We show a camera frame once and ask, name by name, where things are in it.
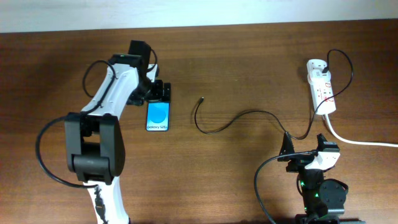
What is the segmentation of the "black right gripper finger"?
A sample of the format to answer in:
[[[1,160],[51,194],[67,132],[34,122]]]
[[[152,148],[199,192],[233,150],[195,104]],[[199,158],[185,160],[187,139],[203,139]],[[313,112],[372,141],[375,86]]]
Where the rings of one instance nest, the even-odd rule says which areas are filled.
[[[326,149],[328,147],[327,145],[327,140],[324,137],[324,135],[322,133],[317,135],[317,142],[318,142],[318,146],[317,146],[317,151],[324,151],[324,149]]]
[[[294,145],[292,142],[292,137],[288,132],[284,133],[282,146],[279,152],[278,161],[289,161],[294,153]]]

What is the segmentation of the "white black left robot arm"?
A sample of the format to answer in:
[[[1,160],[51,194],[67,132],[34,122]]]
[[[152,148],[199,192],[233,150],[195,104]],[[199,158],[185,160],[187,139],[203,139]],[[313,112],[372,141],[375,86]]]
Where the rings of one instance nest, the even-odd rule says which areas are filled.
[[[169,109],[171,85],[157,79],[159,67],[149,56],[114,54],[107,74],[80,113],[65,120],[67,165],[87,188],[98,223],[130,223],[124,209],[120,175],[126,151],[119,124],[125,106]]]

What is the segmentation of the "blue Galaxy smartphone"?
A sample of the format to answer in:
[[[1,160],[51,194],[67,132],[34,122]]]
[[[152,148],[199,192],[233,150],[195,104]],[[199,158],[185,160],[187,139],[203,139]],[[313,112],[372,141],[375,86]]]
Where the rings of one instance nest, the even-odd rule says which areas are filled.
[[[168,131],[169,130],[169,102],[153,102],[147,107],[147,131]]]

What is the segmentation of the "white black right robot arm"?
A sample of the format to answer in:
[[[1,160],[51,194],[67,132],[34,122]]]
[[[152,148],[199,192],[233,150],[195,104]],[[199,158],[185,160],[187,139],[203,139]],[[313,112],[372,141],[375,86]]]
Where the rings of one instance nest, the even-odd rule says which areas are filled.
[[[302,198],[305,213],[296,215],[296,223],[339,223],[344,214],[348,186],[336,179],[326,179],[325,172],[334,168],[340,157],[335,142],[317,135],[316,149],[299,154],[294,151],[291,135],[284,133],[279,162],[287,162],[286,171],[297,174],[296,187]]]

